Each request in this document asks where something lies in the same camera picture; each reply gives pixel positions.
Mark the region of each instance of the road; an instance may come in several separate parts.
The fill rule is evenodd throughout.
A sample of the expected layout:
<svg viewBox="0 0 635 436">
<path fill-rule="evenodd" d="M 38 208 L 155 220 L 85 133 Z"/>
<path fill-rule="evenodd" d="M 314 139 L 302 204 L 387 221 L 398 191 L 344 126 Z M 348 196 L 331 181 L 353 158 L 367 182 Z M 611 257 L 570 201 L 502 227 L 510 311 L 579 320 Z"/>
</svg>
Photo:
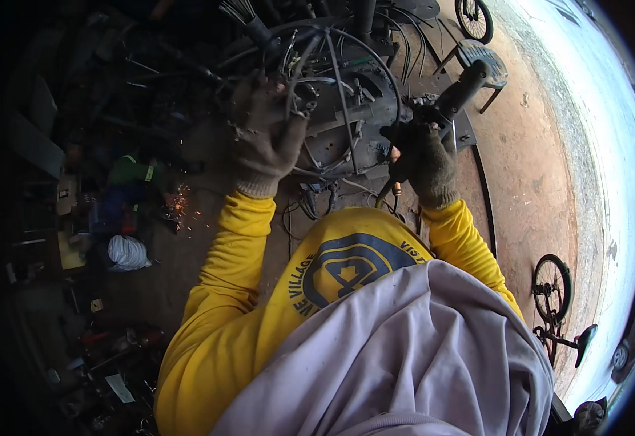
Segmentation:
<svg viewBox="0 0 635 436">
<path fill-rule="evenodd" d="M 573 273 L 589 291 L 574 301 L 566 336 L 599 325 L 580 368 L 556 368 L 556 391 L 573 412 L 615 390 L 610 358 L 635 290 L 635 92 L 615 48 L 574 2 L 486 3 L 546 86 L 566 148 L 578 219 Z M 591 256 L 599 240 L 601 266 Z"/>
</svg>

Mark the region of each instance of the car wheel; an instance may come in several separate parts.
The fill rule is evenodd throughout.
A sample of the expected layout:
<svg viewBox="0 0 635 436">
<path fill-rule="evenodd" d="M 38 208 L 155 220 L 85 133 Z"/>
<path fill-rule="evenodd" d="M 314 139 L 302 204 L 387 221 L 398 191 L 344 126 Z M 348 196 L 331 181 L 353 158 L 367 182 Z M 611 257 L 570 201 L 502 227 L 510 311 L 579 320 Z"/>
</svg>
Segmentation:
<svg viewBox="0 0 635 436">
<path fill-rule="evenodd" d="M 613 358 L 611 359 L 611 364 L 613 368 L 620 371 L 625 367 L 627 363 L 628 350 L 624 344 L 618 345 L 618 348 L 613 352 Z"/>
</svg>

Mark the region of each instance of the brown concrete floor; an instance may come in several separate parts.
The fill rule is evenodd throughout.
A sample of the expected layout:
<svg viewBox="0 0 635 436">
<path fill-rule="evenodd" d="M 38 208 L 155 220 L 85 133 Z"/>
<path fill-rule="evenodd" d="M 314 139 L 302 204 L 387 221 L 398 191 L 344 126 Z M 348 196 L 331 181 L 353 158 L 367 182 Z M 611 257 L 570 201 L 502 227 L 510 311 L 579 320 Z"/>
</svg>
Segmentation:
<svg viewBox="0 0 635 436">
<path fill-rule="evenodd" d="M 442 10 L 440 17 L 449 29 L 456 32 L 453 3 L 443 4 Z M 443 57 L 441 46 L 444 53 L 454 46 L 445 30 L 442 29 L 441 33 L 443 40 L 437 29 L 427 29 L 426 32 L 440 57 Z M 462 38 L 459 32 L 454 34 Z M 414 41 L 413 56 L 416 56 L 417 39 L 411 40 Z M 505 60 L 509 84 L 484 115 L 479 115 L 477 110 L 492 90 L 483 89 L 466 109 L 479 141 L 493 201 L 499 266 L 508 288 L 518 300 L 528 327 L 533 327 L 540 323 L 530 293 L 531 274 L 537 260 L 546 253 L 555 253 L 570 268 L 575 268 L 574 199 L 564 148 L 537 76 L 502 28 L 495 28 L 495 38 L 489 46 Z M 430 57 L 427 57 L 425 74 L 432 68 Z M 455 60 L 448 69 L 452 77 L 461 72 Z M 196 283 L 199 268 L 216 232 L 217 214 L 223 205 L 220 194 L 227 193 L 231 187 L 226 157 L 219 151 L 223 147 L 217 146 L 226 139 L 221 134 L 211 137 L 200 134 L 208 128 L 222 126 L 224 121 L 208 120 L 205 124 L 195 134 L 191 133 L 183 144 L 187 158 L 202 158 L 207 162 L 208 170 L 203 176 L 187 178 L 192 188 L 189 209 L 199 211 L 200 215 L 196 215 L 196 220 L 187 222 L 191 230 L 182 229 L 177 236 L 162 228 L 156 231 L 151 244 L 152 267 L 109 275 L 103 284 L 106 313 L 102 316 L 124 317 L 131 322 L 145 320 L 163 327 L 168 338 L 179 327 L 189 289 Z M 369 187 L 378 190 L 383 182 L 384 179 L 380 179 L 368 183 L 371 183 Z M 458 155 L 458 187 L 480 233 L 488 242 L 482 191 L 470 150 Z M 344 187 L 339 193 L 356 190 Z M 326 205 L 326 197 L 327 194 L 320 197 L 319 208 Z M 285 193 L 277 197 L 278 212 L 284 209 L 287 201 Z M 353 195 L 339 201 L 339 207 L 351 205 L 366 206 L 366 196 Z M 401 205 L 401 210 L 407 211 L 408 224 L 414 228 L 416 197 L 407 185 Z M 289 250 L 295 250 L 299 242 L 293 239 L 289 248 L 289 237 L 281 223 L 283 218 L 288 217 L 277 214 L 271 223 L 260 285 L 261 301 L 266 301 L 270 295 L 287 263 Z M 292 231 L 298 237 L 312 225 L 300 210 L 291 214 L 291 221 Z M 558 368 L 565 361 L 566 356 L 561 354 Z"/>
</svg>

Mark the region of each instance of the dirty brown glove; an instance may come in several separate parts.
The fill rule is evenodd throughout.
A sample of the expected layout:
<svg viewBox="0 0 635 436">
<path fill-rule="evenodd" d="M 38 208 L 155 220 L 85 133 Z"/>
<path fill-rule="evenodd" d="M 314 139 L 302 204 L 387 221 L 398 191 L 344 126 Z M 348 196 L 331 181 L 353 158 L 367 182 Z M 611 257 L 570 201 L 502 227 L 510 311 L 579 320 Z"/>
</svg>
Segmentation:
<svg viewBox="0 0 635 436">
<path fill-rule="evenodd" d="M 391 138 L 389 128 L 381 134 Z M 395 147 L 402 154 L 392 164 L 391 177 L 409 179 L 419 197 L 419 204 L 428 209 L 443 209 L 461 197 L 455 188 L 458 172 L 455 142 L 451 134 L 442 143 L 438 125 L 411 121 L 400 124 Z"/>
<path fill-rule="evenodd" d="M 254 73 L 232 98 L 239 165 L 237 189 L 252 198 L 276 195 L 279 180 L 293 170 L 308 120 L 298 112 L 284 119 L 286 87 Z"/>
</svg>

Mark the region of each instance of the chair leg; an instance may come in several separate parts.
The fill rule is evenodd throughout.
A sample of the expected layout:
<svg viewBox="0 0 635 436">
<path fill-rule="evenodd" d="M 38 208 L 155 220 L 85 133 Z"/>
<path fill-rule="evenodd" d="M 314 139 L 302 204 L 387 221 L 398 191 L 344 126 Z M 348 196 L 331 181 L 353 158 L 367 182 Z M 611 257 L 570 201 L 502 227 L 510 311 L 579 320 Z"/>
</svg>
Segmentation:
<svg viewBox="0 0 635 436">
<path fill-rule="evenodd" d="M 447 63 L 449 63 L 451 61 L 451 59 L 455 56 L 455 51 L 458 49 L 458 45 L 456 45 L 450 53 L 448 53 L 448 55 L 446 56 L 446 58 L 441 62 L 441 65 L 436 67 L 436 70 L 434 71 L 433 75 L 436 75 L 438 73 L 441 73 L 441 70 L 444 69 L 444 66 L 446 66 Z"/>
<path fill-rule="evenodd" d="M 494 99 L 499 95 L 500 92 L 502 92 L 502 88 L 495 89 L 494 94 L 492 94 L 490 99 L 487 100 L 487 103 L 485 103 L 485 105 L 482 107 L 482 109 L 480 109 L 480 113 L 481 114 L 485 113 L 487 108 L 492 104 L 492 101 L 494 101 Z"/>
</svg>

